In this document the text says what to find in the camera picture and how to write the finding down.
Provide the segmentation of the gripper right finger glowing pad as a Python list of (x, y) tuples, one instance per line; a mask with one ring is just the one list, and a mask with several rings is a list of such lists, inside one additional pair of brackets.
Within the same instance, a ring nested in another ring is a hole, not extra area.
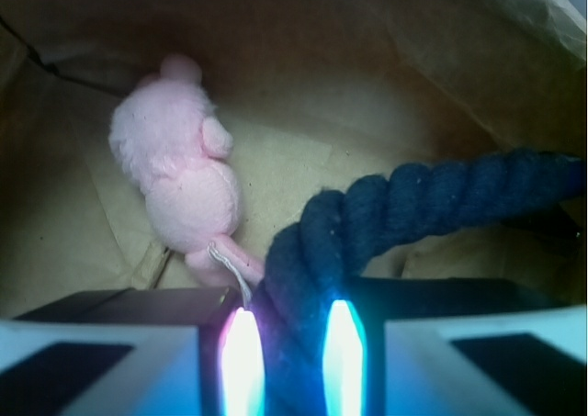
[(331, 415), (584, 415), (587, 308), (500, 279), (359, 278), (322, 371)]

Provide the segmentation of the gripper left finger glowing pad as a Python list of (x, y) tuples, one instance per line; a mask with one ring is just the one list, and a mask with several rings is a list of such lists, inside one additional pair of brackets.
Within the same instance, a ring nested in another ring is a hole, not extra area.
[(1, 324), (4, 415), (261, 415), (254, 316), (230, 287), (84, 291)]

